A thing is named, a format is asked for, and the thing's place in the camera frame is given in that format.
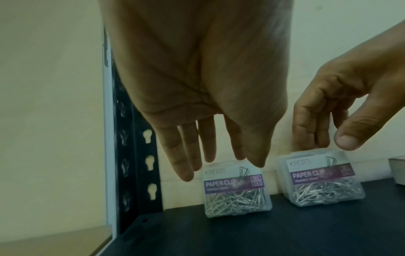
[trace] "shelf surface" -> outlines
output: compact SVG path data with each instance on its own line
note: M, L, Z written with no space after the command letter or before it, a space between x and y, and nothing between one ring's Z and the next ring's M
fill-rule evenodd
M142 215L102 256L404 255L405 186L363 183L366 198L208 219L203 205Z

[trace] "wooden panel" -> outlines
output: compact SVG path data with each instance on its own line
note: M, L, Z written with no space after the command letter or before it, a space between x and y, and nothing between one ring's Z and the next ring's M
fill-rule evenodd
M95 1L0 1L0 241L105 224Z
M111 227L100 226L46 237L0 243L2 256L93 256L111 240Z
M405 2L402 0L295 1L288 78L289 108L276 127L272 150L263 168L266 183L272 194L280 191L274 172L277 168L276 158L279 154L286 154L292 150L292 107L318 68L328 60L402 21L404 8ZM362 100L358 100L351 108L351 112L361 103ZM401 112L364 147L349 154L350 159L357 162L355 168L361 180L390 175L386 159L405 154L405 146L397 143L404 125L405 112ZM219 141L216 161L233 160L230 140L220 116L216 116L216 129ZM190 183L180 181L161 148L159 167L166 209L202 203L203 190L199 173Z

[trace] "clear plastic box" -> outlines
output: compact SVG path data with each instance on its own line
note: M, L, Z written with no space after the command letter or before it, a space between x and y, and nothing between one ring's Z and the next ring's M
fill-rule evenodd
M344 151L315 149L278 158L283 194L297 206L363 199L365 193Z
M262 171L249 161L210 164L202 172L208 218L271 210Z

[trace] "purple label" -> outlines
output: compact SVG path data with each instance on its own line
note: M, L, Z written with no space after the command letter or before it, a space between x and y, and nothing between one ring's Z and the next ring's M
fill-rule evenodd
M243 191L264 187L265 185L263 183L263 177L261 174L204 181L204 189L206 194Z
M323 168L309 169L290 173L292 183L305 184L318 181L328 181L343 177L353 176L354 171L351 164L339 164Z

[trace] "hand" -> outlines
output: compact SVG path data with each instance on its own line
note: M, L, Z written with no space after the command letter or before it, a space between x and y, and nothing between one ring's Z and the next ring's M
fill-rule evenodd
M236 159L263 167L287 107L292 0L100 0L114 60L173 169L216 155L224 114Z
M368 95L351 116L356 98ZM327 147L332 114L343 150L363 145L405 106L405 22L324 64L294 106L302 150Z

